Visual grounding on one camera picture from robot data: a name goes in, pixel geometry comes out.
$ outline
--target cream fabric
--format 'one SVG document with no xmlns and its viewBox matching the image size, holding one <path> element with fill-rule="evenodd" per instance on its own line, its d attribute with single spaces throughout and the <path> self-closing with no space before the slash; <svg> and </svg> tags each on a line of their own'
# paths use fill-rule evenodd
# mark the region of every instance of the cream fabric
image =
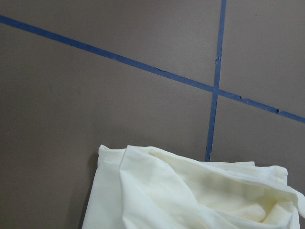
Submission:
<svg viewBox="0 0 305 229">
<path fill-rule="evenodd" d="M 283 167 L 102 145 L 82 229 L 299 229 L 298 212 Z"/>
</svg>

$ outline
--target fabric fold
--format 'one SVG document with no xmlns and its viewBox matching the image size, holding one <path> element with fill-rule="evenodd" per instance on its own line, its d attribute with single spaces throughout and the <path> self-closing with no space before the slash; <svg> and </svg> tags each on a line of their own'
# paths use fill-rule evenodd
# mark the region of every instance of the fabric fold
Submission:
<svg viewBox="0 0 305 229">
<path fill-rule="evenodd" d="M 199 162 L 156 147 L 99 149 L 83 229 L 299 229 L 287 170 Z"/>
</svg>

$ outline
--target gray floor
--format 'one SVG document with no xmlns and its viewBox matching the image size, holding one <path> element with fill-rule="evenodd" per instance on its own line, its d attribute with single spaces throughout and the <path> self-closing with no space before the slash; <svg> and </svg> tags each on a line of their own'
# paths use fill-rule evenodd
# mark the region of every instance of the gray floor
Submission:
<svg viewBox="0 0 305 229">
<path fill-rule="evenodd" d="M 212 86 L 220 6 L 3 0 L 0 15 Z M 304 117 L 304 10 L 228 1 L 220 88 Z M 100 144 L 204 160 L 210 92 L 1 23 L 0 41 L 1 228 L 80 228 Z M 220 96 L 211 157 L 284 166 L 305 193 L 304 137 L 304 123 Z"/>
</svg>

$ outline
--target blue painter's tape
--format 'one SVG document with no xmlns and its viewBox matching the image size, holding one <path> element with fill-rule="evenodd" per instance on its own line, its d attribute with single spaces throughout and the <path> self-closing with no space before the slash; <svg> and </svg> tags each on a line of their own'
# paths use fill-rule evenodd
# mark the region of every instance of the blue painter's tape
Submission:
<svg viewBox="0 0 305 229">
<path fill-rule="evenodd" d="M 223 91 L 223 90 L 217 90 L 217 91 L 215 91 L 215 93 L 218 93 L 218 95 L 220 95 L 220 96 L 239 101 L 243 104 L 254 106 L 256 108 L 259 108 L 259 109 L 262 109 L 262 110 L 265 110 L 265 111 L 269 111 L 271 113 L 274 113 L 274 114 L 277 114 L 277 115 L 280 115 L 280 116 L 283 116 L 283 117 L 286 117 L 286 118 L 290 118 L 290 119 L 296 120 L 296 121 L 301 122 L 301 123 L 305 123 L 305 118 L 297 116 L 297 115 L 289 113 L 289 112 L 286 112 L 286 111 L 280 111 L 278 108 L 268 106 L 266 104 L 262 104 L 262 103 L 259 103 L 257 101 L 251 100 L 251 99 L 244 99 L 239 95 L 236 95 L 236 94 L 233 94 L 233 93 L 230 93 L 230 92 L 226 92 L 226 91 Z"/>
<path fill-rule="evenodd" d="M 296 120 L 296 121 L 301 122 L 301 123 L 305 123 L 305 118 L 297 116 L 295 114 L 292 114 L 292 113 L 289 113 L 289 112 L 286 112 L 286 111 L 279 111 L 278 114 L 280 116 L 290 118 L 290 119 Z"/>
<path fill-rule="evenodd" d="M 214 138 L 214 128 L 215 128 L 217 100 L 218 100 L 217 91 L 219 89 L 219 82 L 220 82 L 221 56 L 222 56 L 222 46 L 224 40 L 224 19 L 225 19 L 226 3 L 227 3 L 226 0 L 222 0 L 221 9 L 220 9 L 219 30 L 218 30 L 218 40 L 217 40 L 217 58 L 215 61 L 214 89 L 212 95 L 210 123 L 209 123 L 208 139 L 207 139 L 206 152 L 205 152 L 206 161 L 211 160 L 210 154 L 212 152 L 212 146 L 214 140 L 213 138 Z"/>
<path fill-rule="evenodd" d="M 243 99 L 241 96 L 230 93 L 230 92 L 226 92 L 223 90 L 219 89 L 219 80 L 220 80 L 220 69 L 221 69 L 221 55 L 222 55 L 222 49 L 221 49 L 221 45 L 222 45 L 222 41 L 223 41 L 223 34 L 224 34 L 224 14 L 225 14 L 225 5 L 226 5 L 226 1 L 223 0 L 222 1 L 222 8 L 221 8 L 221 20 L 220 20 L 220 29 L 219 29 L 219 33 L 218 35 L 220 35 L 218 37 L 218 46 L 217 46 L 217 59 L 215 62 L 215 78 L 214 78 L 214 85 L 215 88 L 206 85 L 204 83 L 200 83 L 188 78 L 185 78 L 183 76 L 179 76 L 167 71 L 163 71 L 161 69 L 155 68 L 153 66 L 129 59 L 127 57 L 124 56 L 120 56 L 117 54 L 114 54 L 112 52 L 94 47 L 92 45 L 88 45 L 58 34 L 55 34 L 53 32 L 50 31 L 46 31 L 40 28 L 37 28 L 35 26 L 31 26 L 28 24 L 25 24 L 23 22 L 20 21 L 16 21 L 4 16 L 0 15 L 0 22 L 24 31 L 28 31 L 34 34 L 37 34 L 39 36 L 45 37 L 45 38 L 49 38 L 52 39 L 54 41 L 58 41 L 70 46 L 73 46 L 75 48 L 79 48 L 82 50 L 85 50 L 87 52 L 91 52 L 112 60 L 116 60 L 118 62 L 145 70 L 147 72 L 151 72 L 153 74 L 157 74 L 163 77 L 166 77 L 168 79 L 172 79 L 205 91 L 209 91 L 209 92 L 213 92 L 213 96 L 212 96 L 212 105 L 211 105 L 211 115 L 210 115 L 210 123 L 209 123 L 209 131 L 208 131 L 208 141 L 207 141 L 207 150 L 206 150 L 206 160 L 209 161 L 210 160 L 210 153 L 212 151 L 212 144 L 213 144 L 213 137 L 214 137 L 214 125 L 215 125 L 215 117 L 216 117 L 216 110 L 217 110 L 217 100 L 218 100 L 218 96 L 223 96 L 229 99 L 233 99 L 236 101 L 239 101 L 241 103 L 247 104 L 247 105 L 251 105 L 269 112 L 272 112 L 274 114 L 278 114 L 280 116 L 289 118 L 289 119 L 293 119 L 296 120 L 298 122 L 301 123 L 305 123 L 305 118 L 304 117 L 300 117 L 297 116 L 295 114 L 289 113 L 289 112 L 285 112 L 285 111 L 279 111 L 279 109 L 256 102 L 254 100 L 250 100 L 250 99 Z"/>
<path fill-rule="evenodd" d="M 175 81 L 178 81 L 178 82 L 181 82 L 181 83 L 184 83 L 184 84 L 187 84 L 187 85 L 190 85 L 190 86 L 193 86 L 193 87 L 205 90 L 205 91 L 209 91 L 209 92 L 213 91 L 212 86 L 206 85 L 204 83 L 200 83 L 200 82 L 197 82 L 195 80 L 191 80 L 191 79 L 185 78 L 183 76 L 176 75 L 174 73 L 170 73 L 170 72 L 167 72 L 167 71 L 160 70 L 160 69 L 155 68 L 153 66 L 150 66 L 148 64 L 144 64 L 144 63 L 132 60 L 132 59 L 124 57 L 124 56 L 120 56 L 118 54 L 115 54 L 115 53 L 112 53 L 112 52 L 94 47 L 94 46 L 89 45 L 89 44 L 85 44 L 85 43 L 73 40 L 73 39 L 68 38 L 68 37 L 64 37 L 64 36 L 55 34 L 53 32 L 47 31 L 47 30 L 40 29 L 40 28 L 32 26 L 32 25 L 25 24 L 25 23 L 20 22 L 20 21 L 16 21 L 14 19 L 10 19 L 10 18 L 7 18 L 7 17 L 4 17 L 4 16 L 0 15 L 0 22 L 3 23 L 3 24 L 9 25 L 9 26 L 27 31 L 27 32 L 37 34 L 37 35 L 45 37 L 45 38 L 52 39 L 52 40 L 60 42 L 60 43 L 64 43 L 64 44 L 73 46 L 73 47 L 78 48 L 78 49 L 85 50 L 87 52 L 94 53 L 94 54 L 99 55 L 99 56 L 103 56 L 103 57 L 106 57 L 106 58 L 109 58 L 109 59 L 112 59 L 112 60 L 116 60 L 118 62 L 127 64 L 129 66 L 133 66 L 135 68 L 139 68 L 139 69 L 142 69 L 144 71 L 151 72 L 151 73 L 163 76 L 163 77 L 171 79 L 171 80 L 175 80 Z"/>
</svg>

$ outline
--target white cloth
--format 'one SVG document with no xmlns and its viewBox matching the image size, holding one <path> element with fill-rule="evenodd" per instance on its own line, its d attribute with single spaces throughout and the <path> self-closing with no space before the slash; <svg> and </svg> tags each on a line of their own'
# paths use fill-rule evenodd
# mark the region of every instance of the white cloth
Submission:
<svg viewBox="0 0 305 229">
<path fill-rule="evenodd" d="M 298 212 L 283 167 L 102 145 L 82 229 L 299 229 Z"/>
</svg>

